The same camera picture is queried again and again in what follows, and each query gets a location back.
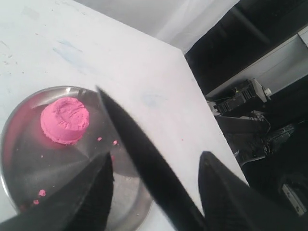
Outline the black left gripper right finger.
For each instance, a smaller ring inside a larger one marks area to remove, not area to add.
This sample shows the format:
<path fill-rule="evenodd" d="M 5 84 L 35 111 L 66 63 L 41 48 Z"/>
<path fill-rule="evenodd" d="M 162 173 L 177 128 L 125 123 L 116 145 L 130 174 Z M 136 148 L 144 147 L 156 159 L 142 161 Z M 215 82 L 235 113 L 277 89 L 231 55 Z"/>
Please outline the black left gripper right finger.
<path fill-rule="evenodd" d="M 280 208 L 251 189 L 214 154 L 200 156 L 199 194 L 209 231 L 306 231 L 307 218 Z"/>

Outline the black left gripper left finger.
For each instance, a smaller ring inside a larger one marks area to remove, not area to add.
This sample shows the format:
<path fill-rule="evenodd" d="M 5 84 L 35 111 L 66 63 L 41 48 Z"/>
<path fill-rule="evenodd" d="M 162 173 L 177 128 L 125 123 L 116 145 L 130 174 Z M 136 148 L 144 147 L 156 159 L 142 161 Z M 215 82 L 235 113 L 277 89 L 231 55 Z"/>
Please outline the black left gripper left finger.
<path fill-rule="evenodd" d="M 109 153 L 96 156 L 70 182 L 27 211 L 1 223 L 2 231 L 103 231 L 114 192 Z"/>

